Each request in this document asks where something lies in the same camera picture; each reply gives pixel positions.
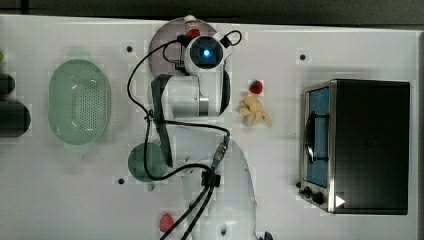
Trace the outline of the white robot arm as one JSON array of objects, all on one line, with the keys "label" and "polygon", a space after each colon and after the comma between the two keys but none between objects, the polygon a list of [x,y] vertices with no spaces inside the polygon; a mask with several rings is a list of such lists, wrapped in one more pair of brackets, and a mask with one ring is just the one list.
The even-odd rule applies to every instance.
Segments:
[{"label": "white robot arm", "polygon": [[186,227],[181,240],[258,240],[249,166],[229,129],[212,122],[231,100],[227,35],[178,36],[185,47],[183,75],[160,74],[149,104],[162,156],[183,184],[186,210],[160,240]]}]

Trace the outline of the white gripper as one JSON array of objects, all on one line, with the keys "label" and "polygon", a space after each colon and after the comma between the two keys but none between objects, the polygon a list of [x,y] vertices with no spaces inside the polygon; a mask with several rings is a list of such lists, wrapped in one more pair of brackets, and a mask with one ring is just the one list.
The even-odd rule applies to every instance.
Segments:
[{"label": "white gripper", "polygon": [[185,47],[183,72],[186,76],[204,74],[224,76],[226,60],[233,53],[234,43],[229,39],[230,33],[196,37],[179,35],[177,42]]}]

